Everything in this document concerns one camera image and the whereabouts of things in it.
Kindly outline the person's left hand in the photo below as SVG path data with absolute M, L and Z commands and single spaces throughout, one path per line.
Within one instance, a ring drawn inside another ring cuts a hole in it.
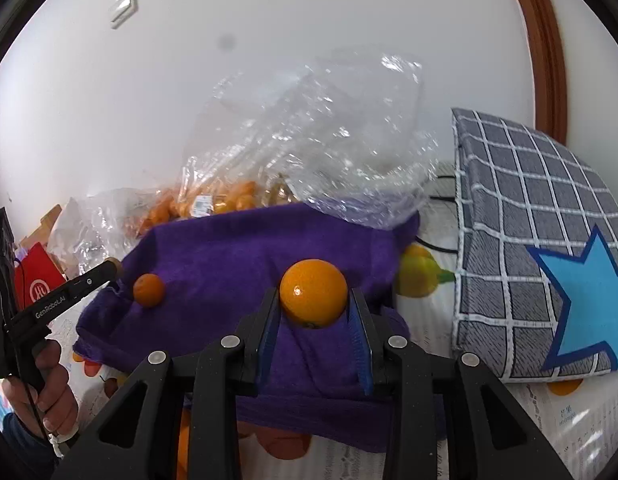
M 77 401 L 60 357 L 61 346 L 55 340 L 47 340 L 37 354 L 36 367 L 46 380 L 40 393 L 14 376 L 2 382 L 3 393 L 15 415 L 27 430 L 42 439 L 49 434 L 66 436 L 77 422 Z

